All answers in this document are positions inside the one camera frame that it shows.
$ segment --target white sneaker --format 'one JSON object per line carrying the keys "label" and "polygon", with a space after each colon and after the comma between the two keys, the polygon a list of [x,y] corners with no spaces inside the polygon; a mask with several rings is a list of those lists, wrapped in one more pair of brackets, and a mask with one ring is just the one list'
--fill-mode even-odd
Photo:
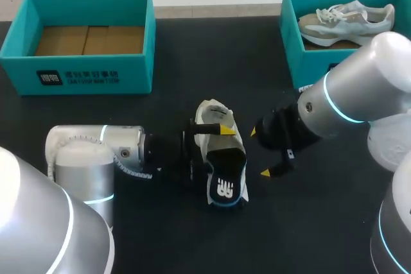
{"label": "white sneaker", "polygon": [[247,158],[232,110],[212,99],[203,101],[197,109],[197,124],[222,124],[236,132],[235,136],[195,135],[203,162],[210,165],[207,180],[208,204],[232,207],[241,199],[248,201],[245,183]]}
{"label": "white sneaker", "polygon": [[364,45],[377,34],[394,26],[394,7],[369,8],[358,0],[338,4],[300,18],[301,36],[320,46],[331,46],[341,40]]}

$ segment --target brown cardboard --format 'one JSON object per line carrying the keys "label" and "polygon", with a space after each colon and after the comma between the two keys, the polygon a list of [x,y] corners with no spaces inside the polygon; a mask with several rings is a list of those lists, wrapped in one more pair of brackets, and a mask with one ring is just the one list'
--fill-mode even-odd
{"label": "brown cardboard", "polygon": [[141,54],[144,27],[44,27],[36,56]]}
{"label": "brown cardboard", "polygon": [[44,27],[35,55],[82,55],[87,28],[87,26]]}
{"label": "brown cardboard", "polygon": [[361,47],[358,44],[355,44],[354,42],[351,42],[351,41],[338,41],[329,47],[318,46],[311,42],[308,42],[307,40],[303,40],[303,42],[304,42],[304,48],[306,51],[318,51],[318,50],[324,50],[324,49],[350,49],[350,48],[356,49],[356,48]]}
{"label": "brown cardboard", "polygon": [[83,55],[105,54],[105,43],[109,27],[89,27]]}
{"label": "brown cardboard", "polygon": [[105,53],[141,54],[143,53],[144,27],[109,26]]}

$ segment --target new balance logo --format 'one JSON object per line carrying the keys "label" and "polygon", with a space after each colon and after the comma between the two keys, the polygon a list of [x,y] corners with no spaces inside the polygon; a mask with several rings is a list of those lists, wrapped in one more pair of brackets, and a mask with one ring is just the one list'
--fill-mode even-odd
{"label": "new balance logo", "polygon": [[233,186],[233,183],[218,178],[217,194],[219,194],[221,197],[231,198]]}

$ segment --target open box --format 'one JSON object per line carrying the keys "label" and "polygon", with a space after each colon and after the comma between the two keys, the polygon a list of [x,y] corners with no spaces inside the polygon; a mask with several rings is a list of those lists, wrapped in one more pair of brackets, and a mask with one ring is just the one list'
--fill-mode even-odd
{"label": "open box", "polygon": [[[340,42],[331,48],[313,47],[305,44],[298,19],[315,13],[317,8],[329,8],[354,0],[283,0],[280,29],[293,86],[295,89],[311,85],[324,74],[356,51],[355,44]],[[383,8],[391,3],[396,9],[393,31],[411,38],[411,0],[359,0],[365,6]]]}
{"label": "open box", "polygon": [[23,0],[0,51],[22,95],[147,94],[152,0]]}

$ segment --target white cable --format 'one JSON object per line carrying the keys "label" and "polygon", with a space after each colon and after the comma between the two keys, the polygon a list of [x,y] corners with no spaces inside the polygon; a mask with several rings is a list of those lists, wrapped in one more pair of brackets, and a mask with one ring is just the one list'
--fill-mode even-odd
{"label": "white cable", "polygon": [[88,136],[80,135],[80,136],[72,136],[72,137],[69,137],[66,140],[60,141],[57,144],[56,148],[51,152],[51,159],[48,162],[48,166],[47,166],[47,176],[53,182],[55,180],[54,179],[54,165],[55,165],[55,158],[56,158],[56,155],[57,155],[57,151],[59,149],[65,147],[65,146],[67,146],[68,144],[74,142],[74,141],[87,141],[87,142],[91,142],[93,144],[99,144],[99,145],[102,145],[102,146],[106,146],[106,147],[108,147],[108,149],[111,150],[111,152],[113,154],[113,161],[122,172],[124,172],[124,173],[126,173],[130,176],[135,176],[135,177],[143,178],[143,179],[147,179],[147,180],[150,180],[153,177],[153,175],[151,175],[150,173],[141,173],[139,171],[134,171],[134,170],[131,170],[131,169],[127,168],[126,166],[124,166],[123,163],[120,162],[120,159],[118,159],[118,157],[114,153],[114,151],[109,146],[107,146],[104,142],[102,142],[102,141],[100,141],[100,140],[98,140],[97,138],[94,138],[94,137],[88,137]]}

